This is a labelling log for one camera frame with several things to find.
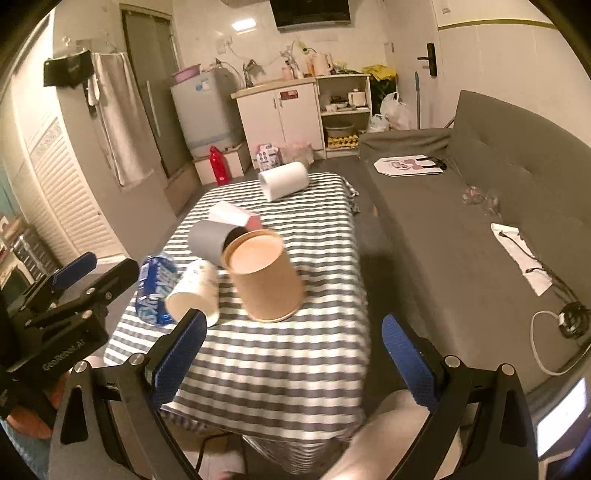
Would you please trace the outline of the tan paper cup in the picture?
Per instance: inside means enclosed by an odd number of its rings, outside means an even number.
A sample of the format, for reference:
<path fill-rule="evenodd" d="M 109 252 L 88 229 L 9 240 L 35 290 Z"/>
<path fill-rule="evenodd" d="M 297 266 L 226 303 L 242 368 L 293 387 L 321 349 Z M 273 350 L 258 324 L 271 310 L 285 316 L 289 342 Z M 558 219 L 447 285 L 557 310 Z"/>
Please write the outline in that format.
<path fill-rule="evenodd" d="M 221 261 L 253 320 L 283 321 L 303 305 L 303 281 L 276 232 L 259 229 L 240 235 L 225 248 Z"/>

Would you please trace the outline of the white floral paper cup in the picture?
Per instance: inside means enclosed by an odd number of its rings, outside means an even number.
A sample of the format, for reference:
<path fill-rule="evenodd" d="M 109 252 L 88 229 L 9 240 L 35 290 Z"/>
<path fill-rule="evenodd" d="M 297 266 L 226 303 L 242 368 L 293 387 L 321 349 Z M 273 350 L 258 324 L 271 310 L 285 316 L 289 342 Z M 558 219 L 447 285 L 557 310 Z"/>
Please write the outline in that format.
<path fill-rule="evenodd" d="M 215 265 L 205 260 L 191 262 L 179 282 L 165 299 L 167 312 L 175 321 L 180 321 L 190 309 L 204 313 L 207 327 L 219 319 L 218 271 Z"/>

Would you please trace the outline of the grey paper cup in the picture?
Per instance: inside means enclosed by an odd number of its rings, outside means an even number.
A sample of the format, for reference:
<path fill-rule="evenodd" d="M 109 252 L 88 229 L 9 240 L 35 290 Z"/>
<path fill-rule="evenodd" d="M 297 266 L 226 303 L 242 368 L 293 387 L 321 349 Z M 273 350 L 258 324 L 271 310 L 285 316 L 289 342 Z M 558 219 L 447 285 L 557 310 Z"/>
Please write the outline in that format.
<path fill-rule="evenodd" d="M 242 226 L 200 220 L 188 232 L 187 245 L 194 256 L 220 267 L 226 247 L 246 232 Z"/>

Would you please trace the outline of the pink paper cup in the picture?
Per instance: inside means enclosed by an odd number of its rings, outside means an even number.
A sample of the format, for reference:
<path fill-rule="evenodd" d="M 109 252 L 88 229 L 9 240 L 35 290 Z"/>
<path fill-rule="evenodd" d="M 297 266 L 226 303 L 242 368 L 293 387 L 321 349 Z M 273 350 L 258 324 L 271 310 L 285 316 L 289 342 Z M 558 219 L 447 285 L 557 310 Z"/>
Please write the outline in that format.
<path fill-rule="evenodd" d="M 259 214 L 245 210 L 228 201 L 219 201 L 209 208 L 209 221 L 235 225 L 247 231 L 263 229 Z"/>

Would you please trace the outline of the silver suitcase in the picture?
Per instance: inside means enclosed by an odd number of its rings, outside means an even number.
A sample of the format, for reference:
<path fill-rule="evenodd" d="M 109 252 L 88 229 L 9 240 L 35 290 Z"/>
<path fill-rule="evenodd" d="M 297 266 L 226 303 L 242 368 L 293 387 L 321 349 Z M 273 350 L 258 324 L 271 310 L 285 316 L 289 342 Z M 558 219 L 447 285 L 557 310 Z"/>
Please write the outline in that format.
<path fill-rule="evenodd" d="M 50 276 L 60 268 L 59 262 L 34 228 L 17 232 L 10 246 L 34 281 L 42 276 Z"/>

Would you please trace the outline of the lit device screen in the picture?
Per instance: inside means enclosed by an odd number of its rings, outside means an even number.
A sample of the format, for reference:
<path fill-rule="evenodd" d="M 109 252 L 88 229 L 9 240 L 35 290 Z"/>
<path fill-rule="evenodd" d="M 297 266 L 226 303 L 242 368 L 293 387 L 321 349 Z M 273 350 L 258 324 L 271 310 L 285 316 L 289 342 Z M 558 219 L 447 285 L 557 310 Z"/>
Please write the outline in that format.
<path fill-rule="evenodd" d="M 536 426 L 537 455 L 541 458 L 570 429 L 587 407 L 586 380 L 580 379 Z"/>

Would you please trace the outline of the white louvered wardrobe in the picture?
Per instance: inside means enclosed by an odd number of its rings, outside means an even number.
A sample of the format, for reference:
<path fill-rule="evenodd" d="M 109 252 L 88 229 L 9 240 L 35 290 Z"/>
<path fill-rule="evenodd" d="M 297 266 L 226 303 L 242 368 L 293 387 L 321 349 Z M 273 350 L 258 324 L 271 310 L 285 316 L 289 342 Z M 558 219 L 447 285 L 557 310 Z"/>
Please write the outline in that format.
<path fill-rule="evenodd" d="M 126 251 L 75 156 L 57 90 L 43 85 L 53 53 L 47 15 L 25 42 L 1 99 L 1 164 L 21 216 L 62 264 L 92 252 L 101 264 Z"/>

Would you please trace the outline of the hanging grey towel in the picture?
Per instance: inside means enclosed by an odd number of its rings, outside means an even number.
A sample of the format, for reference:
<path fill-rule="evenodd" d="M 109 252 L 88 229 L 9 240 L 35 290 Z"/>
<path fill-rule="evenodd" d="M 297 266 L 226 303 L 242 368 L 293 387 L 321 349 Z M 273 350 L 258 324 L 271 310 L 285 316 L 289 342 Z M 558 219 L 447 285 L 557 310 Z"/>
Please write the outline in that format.
<path fill-rule="evenodd" d="M 154 171 L 158 150 L 127 56 L 92 55 L 98 119 L 106 140 L 107 160 L 119 186 L 132 189 Z"/>

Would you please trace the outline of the red thermos bottle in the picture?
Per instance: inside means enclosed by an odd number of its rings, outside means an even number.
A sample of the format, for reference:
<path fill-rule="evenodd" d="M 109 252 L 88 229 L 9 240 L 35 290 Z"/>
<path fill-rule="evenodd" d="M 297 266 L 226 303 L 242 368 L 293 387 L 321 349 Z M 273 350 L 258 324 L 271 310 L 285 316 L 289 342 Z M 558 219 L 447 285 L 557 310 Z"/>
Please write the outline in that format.
<path fill-rule="evenodd" d="M 226 165 L 224 155 L 222 155 L 221 151 L 215 146 L 209 147 L 208 159 L 217 185 L 221 186 L 228 184 L 231 180 L 231 176 L 228 170 L 228 165 Z"/>

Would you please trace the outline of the grey checked tablecloth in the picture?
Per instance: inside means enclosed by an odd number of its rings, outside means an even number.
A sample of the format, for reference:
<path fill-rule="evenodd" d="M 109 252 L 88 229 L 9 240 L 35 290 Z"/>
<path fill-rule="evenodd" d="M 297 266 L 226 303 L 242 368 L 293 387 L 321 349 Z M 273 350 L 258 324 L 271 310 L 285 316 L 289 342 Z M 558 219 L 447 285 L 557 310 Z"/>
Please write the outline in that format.
<path fill-rule="evenodd" d="M 166 419 L 197 433 L 238 433 L 293 474 L 317 470 L 346 447 L 365 418 L 370 360 L 355 195 L 342 176 L 314 173 L 307 189 L 280 201 L 267 202 L 259 183 L 242 181 L 208 191 L 189 211 L 163 245 L 179 270 L 193 260 L 190 229 L 225 200 L 283 237 L 305 298 L 294 316 L 259 323 L 221 273 L 221 317 L 163 406 Z"/>

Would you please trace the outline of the black hanging bag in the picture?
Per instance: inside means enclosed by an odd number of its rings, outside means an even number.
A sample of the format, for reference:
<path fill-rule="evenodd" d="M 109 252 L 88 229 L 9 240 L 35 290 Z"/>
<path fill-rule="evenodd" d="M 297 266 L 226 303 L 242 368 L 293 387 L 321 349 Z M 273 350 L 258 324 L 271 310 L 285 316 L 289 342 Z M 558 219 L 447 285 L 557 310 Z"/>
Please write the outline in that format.
<path fill-rule="evenodd" d="M 47 59 L 43 63 L 43 86 L 74 89 L 93 74 L 92 54 L 84 50 L 74 55 Z"/>

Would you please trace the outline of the white paper on sofa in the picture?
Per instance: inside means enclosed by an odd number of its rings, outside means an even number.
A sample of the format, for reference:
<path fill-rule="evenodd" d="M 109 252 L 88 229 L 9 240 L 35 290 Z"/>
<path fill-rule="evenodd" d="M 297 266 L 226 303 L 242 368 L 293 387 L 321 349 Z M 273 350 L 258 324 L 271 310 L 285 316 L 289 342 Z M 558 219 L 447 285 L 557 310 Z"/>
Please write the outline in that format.
<path fill-rule="evenodd" d="M 517 227 L 492 223 L 495 238 L 517 263 L 524 278 L 537 296 L 543 295 L 552 285 L 551 276 L 534 256 Z"/>

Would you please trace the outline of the white washing machine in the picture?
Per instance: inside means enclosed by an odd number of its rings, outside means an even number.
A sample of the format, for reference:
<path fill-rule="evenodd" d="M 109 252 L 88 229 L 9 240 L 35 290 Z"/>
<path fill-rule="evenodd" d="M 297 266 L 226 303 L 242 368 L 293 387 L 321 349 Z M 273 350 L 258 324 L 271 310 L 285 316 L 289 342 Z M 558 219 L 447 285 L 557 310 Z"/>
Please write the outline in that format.
<path fill-rule="evenodd" d="M 235 75 L 216 67 L 171 87 L 178 121 L 194 159 L 207 156 L 215 146 L 222 152 L 242 144 L 238 105 L 231 97 L 238 90 Z"/>

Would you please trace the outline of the grey sofa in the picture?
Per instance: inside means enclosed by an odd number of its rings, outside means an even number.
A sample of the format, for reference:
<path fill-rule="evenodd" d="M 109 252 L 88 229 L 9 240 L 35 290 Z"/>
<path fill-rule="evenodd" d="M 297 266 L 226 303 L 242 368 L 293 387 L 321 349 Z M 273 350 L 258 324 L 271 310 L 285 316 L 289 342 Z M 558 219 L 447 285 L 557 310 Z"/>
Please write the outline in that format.
<path fill-rule="evenodd" d="M 360 139 L 369 166 L 434 156 L 441 174 L 373 172 L 378 206 L 398 251 L 396 275 L 415 296 L 432 342 L 477 368 L 512 364 L 526 391 L 577 352 L 492 227 L 517 228 L 533 254 L 590 300 L 590 149 L 546 118 L 471 91 L 448 129 L 387 131 Z"/>

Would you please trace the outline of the small carton box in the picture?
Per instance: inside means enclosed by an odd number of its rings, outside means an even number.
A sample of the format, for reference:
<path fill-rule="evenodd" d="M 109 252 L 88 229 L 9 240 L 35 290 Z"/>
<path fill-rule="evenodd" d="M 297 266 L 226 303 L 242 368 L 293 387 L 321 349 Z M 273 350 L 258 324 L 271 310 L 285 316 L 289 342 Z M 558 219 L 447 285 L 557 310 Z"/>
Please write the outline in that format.
<path fill-rule="evenodd" d="M 256 151 L 256 164 L 259 165 L 260 172 L 283 164 L 280 147 L 273 146 L 270 143 L 259 145 L 259 149 Z"/>

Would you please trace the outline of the pink basin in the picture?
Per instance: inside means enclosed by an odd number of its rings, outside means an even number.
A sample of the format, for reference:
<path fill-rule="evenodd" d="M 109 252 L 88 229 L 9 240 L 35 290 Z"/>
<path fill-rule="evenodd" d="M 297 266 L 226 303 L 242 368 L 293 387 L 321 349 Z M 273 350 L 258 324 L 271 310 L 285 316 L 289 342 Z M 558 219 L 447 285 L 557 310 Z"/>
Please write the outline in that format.
<path fill-rule="evenodd" d="M 186 81 L 190 78 L 193 78 L 200 74 L 200 65 L 194 64 L 189 67 L 186 67 L 182 70 L 179 70 L 172 74 L 172 82 L 174 85 L 179 84 L 183 81 Z"/>

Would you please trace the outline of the white kitchen cabinet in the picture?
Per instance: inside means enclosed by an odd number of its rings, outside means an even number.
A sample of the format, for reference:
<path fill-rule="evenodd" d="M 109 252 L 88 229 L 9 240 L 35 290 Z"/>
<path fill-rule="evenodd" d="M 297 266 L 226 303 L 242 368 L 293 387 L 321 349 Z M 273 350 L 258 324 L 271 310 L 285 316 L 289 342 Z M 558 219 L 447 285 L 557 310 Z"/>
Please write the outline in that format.
<path fill-rule="evenodd" d="M 317 158 L 353 155 L 373 115 L 370 76 L 361 73 L 274 81 L 231 97 L 252 157 L 266 144 L 308 145 Z"/>

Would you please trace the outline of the white electric kettle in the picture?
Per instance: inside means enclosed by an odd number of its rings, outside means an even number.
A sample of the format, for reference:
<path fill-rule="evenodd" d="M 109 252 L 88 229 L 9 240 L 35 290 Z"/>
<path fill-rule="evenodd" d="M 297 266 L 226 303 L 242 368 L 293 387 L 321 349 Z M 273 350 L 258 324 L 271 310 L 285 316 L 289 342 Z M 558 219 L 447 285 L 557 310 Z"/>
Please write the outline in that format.
<path fill-rule="evenodd" d="M 312 66 L 314 66 L 315 77 L 329 76 L 334 70 L 332 56 L 325 53 L 318 52 L 312 55 Z"/>

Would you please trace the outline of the black range hood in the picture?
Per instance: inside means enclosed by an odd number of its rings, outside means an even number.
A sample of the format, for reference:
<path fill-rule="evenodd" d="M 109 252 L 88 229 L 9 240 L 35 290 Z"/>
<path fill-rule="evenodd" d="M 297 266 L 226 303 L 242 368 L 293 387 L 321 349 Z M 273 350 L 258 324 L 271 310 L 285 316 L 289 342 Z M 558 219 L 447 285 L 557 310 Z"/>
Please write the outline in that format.
<path fill-rule="evenodd" d="M 351 22 L 348 0 L 270 0 L 278 29 Z"/>

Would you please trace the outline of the white plastic bag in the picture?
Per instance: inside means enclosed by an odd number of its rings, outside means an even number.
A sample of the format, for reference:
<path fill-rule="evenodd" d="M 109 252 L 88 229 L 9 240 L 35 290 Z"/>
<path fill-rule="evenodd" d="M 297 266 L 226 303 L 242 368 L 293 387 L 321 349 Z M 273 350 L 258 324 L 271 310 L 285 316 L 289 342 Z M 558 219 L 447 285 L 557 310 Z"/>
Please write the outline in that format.
<path fill-rule="evenodd" d="M 384 97 L 380 114 L 395 130 L 409 130 L 411 128 L 411 112 L 408 106 L 401 102 L 398 92 L 389 93 Z"/>

